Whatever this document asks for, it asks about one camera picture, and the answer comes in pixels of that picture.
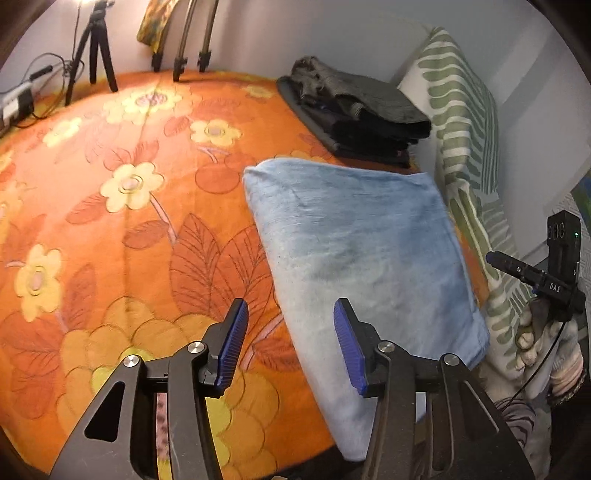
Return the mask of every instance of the folded dark clothes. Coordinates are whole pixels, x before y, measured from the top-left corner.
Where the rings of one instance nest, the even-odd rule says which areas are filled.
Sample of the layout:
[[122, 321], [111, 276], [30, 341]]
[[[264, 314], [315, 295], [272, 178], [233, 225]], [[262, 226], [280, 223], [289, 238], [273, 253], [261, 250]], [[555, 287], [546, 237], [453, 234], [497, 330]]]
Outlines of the folded dark clothes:
[[[298, 84], [293, 80], [291, 82], [295, 91], [299, 92]], [[324, 96], [319, 96], [315, 99], [310, 97], [300, 97], [300, 103], [310, 109], [331, 114], [334, 118], [332, 122], [335, 124], [338, 122], [356, 124], [359, 125], [360, 128], [365, 128], [366, 130], [371, 129], [382, 137], [405, 138], [416, 141], [420, 138], [428, 138], [431, 132], [430, 122], [417, 122], [414, 124], [388, 122], [366, 110], [361, 110], [359, 113], [359, 119], [355, 120], [351, 118], [350, 115], [343, 113], [338, 102]]]
[[312, 108], [300, 103], [298, 87], [289, 77], [277, 80], [279, 93], [310, 132], [335, 157], [368, 160], [408, 168], [408, 141], [384, 138], [339, 114], [337, 120], [327, 109]]
[[390, 150], [406, 150], [408, 141], [403, 138], [383, 137], [377, 132], [368, 128], [362, 122], [355, 120], [335, 119], [335, 116], [328, 111], [311, 108], [302, 105], [306, 112], [325, 133], [335, 140], [347, 144], [350, 147], [360, 148], [364, 151], [380, 153]]
[[391, 83], [340, 72], [316, 57], [298, 60], [290, 78], [300, 86], [300, 99], [305, 102], [331, 98], [354, 120], [363, 121], [363, 116], [370, 114], [376, 117], [376, 121], [418, 124], [415, 128], [421, 136], [412, 138], [427, 138], [431, 131], [429, 118]]

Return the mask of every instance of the striped pillow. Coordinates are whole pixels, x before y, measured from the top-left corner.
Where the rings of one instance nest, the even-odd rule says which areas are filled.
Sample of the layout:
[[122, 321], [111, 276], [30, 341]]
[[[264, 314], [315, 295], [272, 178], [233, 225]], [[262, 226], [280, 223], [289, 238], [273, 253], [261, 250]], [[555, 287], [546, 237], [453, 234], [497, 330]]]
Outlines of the striped pillow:
[[506, 379], [516, 379], [520, 372], [515, 369], [515, 333], [531, 290], [485, 262], [490, 250], [517, 256], [496, 191], [499, 155], [494, 98], [442, 28], [431, 32], [399, 88], [433, 123], [427, 141], [431, 158], [421, 156], [417, 161], [421, 167], [434, 164], [450, 213], [488, 281], [485, 319], [491, 346], [487, 361]]

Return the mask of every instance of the orange floral bedspread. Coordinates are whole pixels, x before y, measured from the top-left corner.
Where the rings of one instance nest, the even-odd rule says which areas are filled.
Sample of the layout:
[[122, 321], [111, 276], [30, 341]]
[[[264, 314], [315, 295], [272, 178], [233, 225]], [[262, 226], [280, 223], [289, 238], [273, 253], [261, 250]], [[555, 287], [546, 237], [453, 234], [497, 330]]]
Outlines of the orange floral bedspread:
[[235, 297], [249, 305], [246, 339], [232, 386], [208, 402], [225, 479], [333, 444], [241, 175], [275, 156], [342, 163], [272, 80], [183, 79], [121, 76], [119, 93], [96, 87], [0, 143], [0, 424], [46, 472], [122, 358], [171, 355]]

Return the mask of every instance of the hand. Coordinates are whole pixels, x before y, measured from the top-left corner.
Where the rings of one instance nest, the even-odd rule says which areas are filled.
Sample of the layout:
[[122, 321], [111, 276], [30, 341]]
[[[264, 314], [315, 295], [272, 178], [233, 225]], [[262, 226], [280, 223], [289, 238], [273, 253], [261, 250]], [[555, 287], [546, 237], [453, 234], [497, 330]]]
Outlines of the hand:
[[[562, 327], [562, 323], [548, 321], [549, 307], [546, 299], [536, 297], [519, 318], [515, 361], [517, 370], [524, 370], [524, 381], [534, 375]], [[577, 341], [577, 331], [575, 320], [566, 324], [557, 346], [525, 388], [525, 398], [537, 397], [548, 382], [555, 397], [560, 397], [577, 384], [583, 372], [583, 357]]]

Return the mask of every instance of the black cable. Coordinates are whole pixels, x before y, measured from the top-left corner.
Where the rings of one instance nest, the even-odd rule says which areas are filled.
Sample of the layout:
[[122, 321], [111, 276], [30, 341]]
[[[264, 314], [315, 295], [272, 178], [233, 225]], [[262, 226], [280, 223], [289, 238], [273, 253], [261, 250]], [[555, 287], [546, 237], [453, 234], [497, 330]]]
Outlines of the black cable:
[[78, 75], [78, 78], [76, 80], [74, 80], [74, 83], [76, 83], [78, 80], [80, 80], [82, 78], [82, 74], [84, 73], [84, 69], [86, 68], [86, 63], [84, 63], [84, 60], [80, 59], [80, 63], [82, 64], [82, 68], [80, 69], [80, 73]]
[[538, 365], [538, 368], [535, 369], [534, 374], [527, 379], [527, 381], [521, 386], [521, 388], [517, 391], [517, 393], [511, 397], [511, 399], [509, 400], [509, 403], [501, 409], [501, 413], [503, 413], [505, 411], [505, 409], [508, 408], [509, 405], [511, 405], [514, 402], [514, 400], [519, 396], [519, 394], [525, 390], [525, 388], [530, 384], [530, 382], [534, 379], [534, 377], [540, 371], [540, 369], [542, 368], [542, 366], [544, 365], [546, 360], [548, 360], [548, 357], [552, 353], [552, 350], [554, 350], [554, 347], [558, 343], [558, 339], [560, 339], [560, 334], [564, 330], [564, 327], [566, 327], [566, 323], [567, 322], [563, 322], [562, 327], [560, 327], [560, 330], [558, 331], [558, 335], [556, 335], [556, 338], [554, 339], [554, 342], [552, 342], [552, 346], [550, 347], [550, 350], [548, 350], [548, 353], [546, 353], [545, 357], [543, 358], [542, 363], [540, 363]]
[[45, 110], [45, 112], [43, 112], [40, 116], [36, 115], [34, 112], [31, 114], [33, 118], [35, 118], [36, 120], [45, 120], [46, 118], [48, 118], [53, 112], [54, 110], [58, 107], [58, 105], [60, 104], [61, 100], [63, 99], [64, 96], [64, 91], [66, 90], [66, 77], [65, 75], [61, 76], [61, 89], [60, 89], [60, 93], [56, 96], [55, 101], [49, 106], [47, 107], [47, 109]]
[[27, 67], [27, 69], [25, 70], [25, 74], [22, 76], [22, 79], [20, 82], [18, 82], [14, 87], [9, 88], [8, 90], [4, 91], [4, 92], [0, 92], [0, 95], [6, 95], [7, 93], [12, 92], [15, 88], [17, 88], [19, 85], [22, 85], [24, 83], [24, 81], [27, 78], [27, 74], [29, 73], [29, 71], [31, 70], [31, 67], [33, 66], [33, 64], [39, 60], [42, 59], [43, 57], [47, 57], [47, 56], [51, 56], [51, 57], [56, 57], [58, 59], [60, 59], [61, 61], [61, 65], [64, 67], [64, 70], [66, 69], [66, 61], [64, 59], [64, 57], [62, 57], [61, 55], [58, 55], [57, 53], [52, 53], [52, 52], [45, 52], [42, 53], [41, 55], [38, 55], [37, 57], [35, 57], [31, 63], [29, 64], [29, 66]]
[[34, 59], [31, 61], [31, 63], [29, 64], [29, 66], [27, 67], [27, 69], [26, 69], [26, 71], [25, 71], [25, 75], [23, 75], [23, 76], [22, 76], [21, 83], [19, 83], [19, 85], [20, 85], [20, 84], [22, 84], [22, 83], [25, 81], [25, 79], [27, 78], [27, 74], [28, 74], [28, 73], [29, 73], [29, 71], [31, 70], [31, 67], [33, 66], [33, 64], [34, 64], [34, 63], [35, 63], [37, 60], [39, 60], [39, 59], [42, 59], [43, 57], [55, 57], [55, 58], [57, 58], [57, 59], [60, 59], [60, 60], [61, 60], [61, 64], [62, 64], [62, 65], [63, 65], [63, 67], [64, 67], [64, 70], [66, 69], [66, 61], [65, 61], [64, 57], [62, 57], [61, 55], [58, 55], [57, 53], [53, 53], [53, 52], [50, 52], [50, 51], [46, 51], [45, 53], [42, 53], [41, 55], [38, 55], [37, 57], [35, 57], [35, 58], [34, 58]]

